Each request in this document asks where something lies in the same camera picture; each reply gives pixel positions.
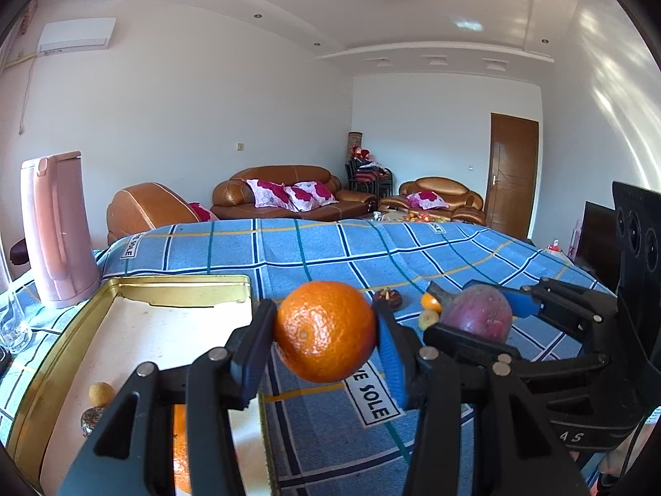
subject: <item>clear glass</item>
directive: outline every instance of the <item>clear glass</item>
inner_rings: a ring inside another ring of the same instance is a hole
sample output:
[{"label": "clear glass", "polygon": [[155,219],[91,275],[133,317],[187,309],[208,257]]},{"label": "clear glass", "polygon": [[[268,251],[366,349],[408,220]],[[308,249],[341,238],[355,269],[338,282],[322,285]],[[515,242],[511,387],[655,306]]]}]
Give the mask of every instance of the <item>clear glass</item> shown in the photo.
[{"label": "clear glass", "polygon": [[0,295],[0,345],[10,353],[23,351],[32,339],[32,329],[25,320],[16,293],[10,287]]}]

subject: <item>pink kettle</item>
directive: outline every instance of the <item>pink kettle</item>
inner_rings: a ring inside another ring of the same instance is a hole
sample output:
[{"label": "pink kettle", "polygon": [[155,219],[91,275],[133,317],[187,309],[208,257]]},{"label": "pink kettle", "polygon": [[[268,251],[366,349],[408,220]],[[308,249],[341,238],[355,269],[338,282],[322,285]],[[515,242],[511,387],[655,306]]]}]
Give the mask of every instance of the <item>pink kettle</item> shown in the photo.
[{"label": "pink kettle", "polygon": [[80,151],[23,162],[21,202],[42,303],[68,308],[90,298],[100,276],[85,213]]}]

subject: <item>blue plaid tablecloth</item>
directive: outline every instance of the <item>blue plaid tablecloth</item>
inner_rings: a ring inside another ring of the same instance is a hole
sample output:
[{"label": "blue plaid tablecloth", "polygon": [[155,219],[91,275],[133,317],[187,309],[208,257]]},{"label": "blue plaid tablecloth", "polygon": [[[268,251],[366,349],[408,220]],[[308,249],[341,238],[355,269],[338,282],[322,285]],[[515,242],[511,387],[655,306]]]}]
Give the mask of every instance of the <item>blue plaid tablecloth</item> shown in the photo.
[{"label": "blue plaid tablecloth", "polygon": [[[470,279],[519,288],[543,276],[607,291],[586,272],[542,250],[461,223],[246,219],[182,224],[124,238],[98,253],[97,260],[104,278],[245,274],[253,300],[282,301],[312,279],[344,281],[368,299],[378,289],[397,288],[404,305],[395,316],[418,333],[421,294],[432,279],[452,292]],[[82,306],[47,310],[29,273],[14,287],[35,334],[0,383],[3,442],[39,363]],[[517,317],[508,343],[524,357],[548,360],[577,354],[578,343],[565,334],[536,317]],[[401,495],[417,412],[403,413],[389,397],[376,353],[353,381],[319,385],[293,375],[274,349],[262,391],[284,495]],[[465,406],[459,494],[468,494],[471,482],[472,416]]]}]

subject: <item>door frame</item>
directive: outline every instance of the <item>door frame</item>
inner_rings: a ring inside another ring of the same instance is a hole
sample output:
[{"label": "door frame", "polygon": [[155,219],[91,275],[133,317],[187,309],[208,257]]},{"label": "door frame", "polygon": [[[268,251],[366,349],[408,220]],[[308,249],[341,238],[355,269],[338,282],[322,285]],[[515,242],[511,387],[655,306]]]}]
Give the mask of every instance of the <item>door frame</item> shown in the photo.
[{"label": "door frame", "polygon": [[494,131],[494,125],[493,125],[493,116],[494,115],[503,115],[504,117],[511,117],[512,119],[523,119],[523,121],[532,121],[534,123],[537,123],[537,154],[535,155],[535,187],[533,189],[533,200],[530,205],[530,220],[528,221],[528,238],[530,238],[531,232],[531,226],[533,225],[533,220],[536,220],[537,218],[535,217],[535,209],[537,206],[537,198],[538,198],[538,193],[540,191],[541,187],[541,181],[539,179],[540,175],[540,157],[541,157],[541,147],[542,147],[542,135],[541,135],[541,125],[542,123],[540,121],[536,121],[534,119],[528,119],[526,117],[518,117],[516,115],[510,115],[510,114],[499,114],[498,112],[490,112],[489,115],[489,171],[487,174],[487,195],[485,195],[485,220],[487,221],[487,227],[491,228],[490,222],[488,221],[488,206],[489,206],[489,200],[492,197],[491,194],[491,187],[493,186],[491,184],[491,178],[493,176],[492,170],[493,170],[493,158],[494,158],[494,136],[493,136],[493,131]]}]

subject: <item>pillow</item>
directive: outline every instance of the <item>pillow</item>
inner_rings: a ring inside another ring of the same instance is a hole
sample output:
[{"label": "pillow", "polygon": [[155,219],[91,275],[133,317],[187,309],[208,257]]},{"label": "pillow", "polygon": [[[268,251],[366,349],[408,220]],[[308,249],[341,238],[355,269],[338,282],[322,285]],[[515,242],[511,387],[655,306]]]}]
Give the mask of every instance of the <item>pillow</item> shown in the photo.
[{"label": "pillow", "polygon": [[443,198],[431,190],[410,193],[407,201],[415,209],[448,209],[450,205],[444,202]]},{"label": "pillow", "polygon": [[312,209],[319,207],[319,203],[315,200],[310,192],[306,192],[297,186],[285,186],[285,192],[290,197],[293,206],[296,207],[298,212],[308,212]]},{"label": "pillow", "polygon": [[254,194],[255,207],[280,207],[297,212],[283,185],[261,179],[247,179],[246,183]]},{"label": "pillow", "polygon": [[197,202],[189,203],[188,206],[193,209],[193,212],[200,219],[200,222],[209,222],[210,220],[218,220],[218,216],[212,213],[204,205]]},{"label": "pillow", "polygon": [[326,185],[321,181],[304,181],[297,182],[294,185],[296,188],[305,190],[312,194],[312,197],[319,205],[331,205],[332,203],[338,203],[338,200],[335,199],[333,193],[326,188]]}]

